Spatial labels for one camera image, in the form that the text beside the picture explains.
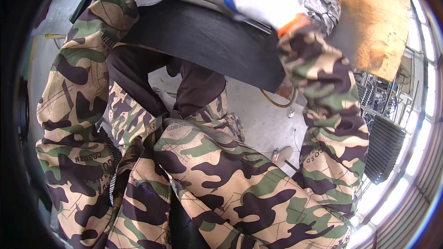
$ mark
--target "wire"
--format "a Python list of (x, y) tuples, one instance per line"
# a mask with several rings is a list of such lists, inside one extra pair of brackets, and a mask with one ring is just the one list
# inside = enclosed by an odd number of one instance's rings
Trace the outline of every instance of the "wire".
[(297, 142), (296, 142), (296, 130), (297, 129), (294, 129), (294, 144), (296, 145), (296, 148), (297, 148), (297, 152), (300, 152), (300, 149), (299, 149), (299, 147), (297, 146)]
[(58, 50), (60, 50), (60, 47), (58, 46), (56, 39), (53, 39), (53, 41), (55, 43), (55, 46), (58, 48)]
[(283, 104), (279, 104), (279, 103), (277, 103), (277, 102), (275, 102), (274, 100), (272, 100), (263, 90), (260, 90), (261, 91), (261, 93), (263, 93), (263, 95), (264, 95), (264, 97), (266, 97), (268, 100), (269, 100), (269, 102), (271, 102), (272, 104), (274, 104), (275, 106), (277, 106), (277, 107), (280, 107), (280, 108), (288, 108), (288, 107), (290, 107), (292, 104), (294, 104), (294, 102), (296, 101), (296, 98), (297, 98), (297, 95), (298, 95), (298, 90), (296, 90), (295, 88), (292, 88), (292, 98), (291, 98), (291, 101), (289, 101), (289, 103), (287, 103), (286, 105), (283, 105)]

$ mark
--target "gray cloth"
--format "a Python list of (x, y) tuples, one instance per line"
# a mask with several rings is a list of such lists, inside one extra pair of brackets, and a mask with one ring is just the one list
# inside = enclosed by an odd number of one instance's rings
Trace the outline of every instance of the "gray cloth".
[(301, 0), (301, 5), (308, 10), (312, 20), (319, 22), (322, 32), (329, 36), (340, 19), (338, 0)]

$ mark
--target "leg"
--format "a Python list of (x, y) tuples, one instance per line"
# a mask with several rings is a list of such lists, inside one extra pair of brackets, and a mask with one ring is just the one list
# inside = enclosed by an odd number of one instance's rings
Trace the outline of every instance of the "leg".
[(152, 116), (168, 113), (160, 97), (147, 81), (148, 73), (165, 66), (171, 56), (146, 48), (120, 45), (106, 59), (109, 77)]
[(217, 98), (224, 90), (224, 75), (197, 64), (183, 61), (182, 82), (171, 117), (185, 119)]

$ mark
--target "dark stack of plates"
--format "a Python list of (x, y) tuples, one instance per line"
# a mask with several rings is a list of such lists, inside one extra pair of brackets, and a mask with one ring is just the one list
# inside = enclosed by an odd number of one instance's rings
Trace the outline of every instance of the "dark stack of plates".
[(400, 154), (406, 132), (393, 121), (375, 116), (369, 135), (365, 174), (375, 184), (385, 181)]
[(370, 95), (368, 89), (360, 83), (357, 83), (357, 89), (360, 104), (362, 104), (363, 106), (368, 105), (368, 99)]

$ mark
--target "metal grating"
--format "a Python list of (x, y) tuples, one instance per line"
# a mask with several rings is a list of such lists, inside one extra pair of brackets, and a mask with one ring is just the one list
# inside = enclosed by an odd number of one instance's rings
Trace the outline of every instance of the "metal grating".
[(385, 181), (400, 154), (406, 136), (399, 125), (389, 119), (375, 116), (369, 135), (365, 174), (374, 184)]

